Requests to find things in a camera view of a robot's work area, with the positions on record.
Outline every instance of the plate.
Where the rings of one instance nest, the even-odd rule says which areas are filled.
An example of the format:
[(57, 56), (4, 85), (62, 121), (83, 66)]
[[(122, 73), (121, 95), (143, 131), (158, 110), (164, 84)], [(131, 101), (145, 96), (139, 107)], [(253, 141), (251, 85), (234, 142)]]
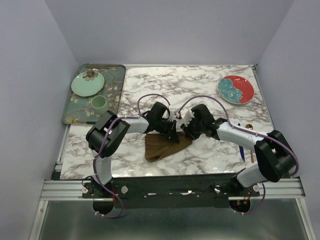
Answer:
[(255, 95), (254, 87), (242, 76), (230, 75), (222, 78), (218, 84), (221, 97), (232, 104), (246, 104)]
[(71, 90), (80, 97), (89, 97), (98, 93), (105, 84), (105, 78), (97, 71), (85, 71), (74, 78)]

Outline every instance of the green tray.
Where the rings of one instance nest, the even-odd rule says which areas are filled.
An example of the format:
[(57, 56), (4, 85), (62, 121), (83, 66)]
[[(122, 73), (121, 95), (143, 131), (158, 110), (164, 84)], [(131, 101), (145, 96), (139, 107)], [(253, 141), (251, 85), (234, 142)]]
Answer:
[(87, 63), (79, 67), (77, 75), (89, 71), (90, 68), (96, 68), (98, 72), (103, 75), (104, 86), (97, 94), (88, 97), (78, 96), (71, 90), (61, 118), (62, 122), (65, 124), (71, 124), (70, 120), (78, 121), (78, 123), (73, 124), (83, 124), (83, 122), (95, 123), (101, 117), (94, 112), (91, 106), (92, 99), (97, 95), (105, 96), (109, 104), (109, 110), (114, 113), (118, 112), (120, 97), (125, 81), (126, 67), (114, 64)]

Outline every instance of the blue flower pattern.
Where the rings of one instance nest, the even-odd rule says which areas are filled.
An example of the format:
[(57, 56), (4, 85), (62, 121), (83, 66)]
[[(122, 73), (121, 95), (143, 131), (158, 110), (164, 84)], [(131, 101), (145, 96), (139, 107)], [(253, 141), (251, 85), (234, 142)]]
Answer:
[(241, 104), (239, 100), (242, 98), (243, 92), (235, 88), (230, 79), (222, 78), (219, 82), (218, 90), (225, 100), (233, 104)]

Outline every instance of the flower decoration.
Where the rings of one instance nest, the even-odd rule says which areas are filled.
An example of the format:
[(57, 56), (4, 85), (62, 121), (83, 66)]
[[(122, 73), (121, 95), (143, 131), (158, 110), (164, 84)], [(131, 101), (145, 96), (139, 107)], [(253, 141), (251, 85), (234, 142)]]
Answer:
[(243, 92), (235, 88), (233, 82), (230, 79), (222, 78), (218, 90), (221, 96), (231, 103), (240, 104), (239, 101), (243, 96)]
[(90, 80), (95, 80), (96, 77), (98, 77), (98, 72), (97, 71), (86, 71), (82, 77), (86, 80), (86, 81), (90, 81)]

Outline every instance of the table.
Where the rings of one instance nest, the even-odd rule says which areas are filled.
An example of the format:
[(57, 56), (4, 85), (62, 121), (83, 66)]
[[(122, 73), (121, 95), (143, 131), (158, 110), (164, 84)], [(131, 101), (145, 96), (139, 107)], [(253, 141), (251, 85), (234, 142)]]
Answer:
[[(238, 75), (247, 79), (255, 90), (253, 100), (244, 105), (233, 105), (224, 101), (218, 93), (218, 83), (227, 75)], [(126, 73), (118, 114), (137, 116), (139, 97), (151, 93), (166, 96), (176, 108), (193, 96), (210, 95), (222, 101), (233, 123), (240, 123), (242, 126), (250, 123), (255, 130), (262, 132), (273, 129), (249, 65), (130, 68)], [(146, 97), (140, 103), (141, 111), (150, 109), (155, 101), (166, 104), (160, 97)], [(215, 119), (225, 118), (221, 107), (211, 99), (196, 98), (186, 107), (201, 103), (207, 105)], [(61, 180), (82, 179), (93, 173), (93, 155), (85, 138), (90, 128), (80, 125), (70, 127), (62, 159)], [(257, 163), (256, 160), (251, 163), (250, 151), (245, 149), (244, 153), (246, 162), (241, 159), (238, 145), (201, 136), (188, 148), (150, 163), (145, 159), (144, 134), (131, 133), (125, 136), (118, 150), (112, 155), (111, 172), (113, 177), (236, 173)]]

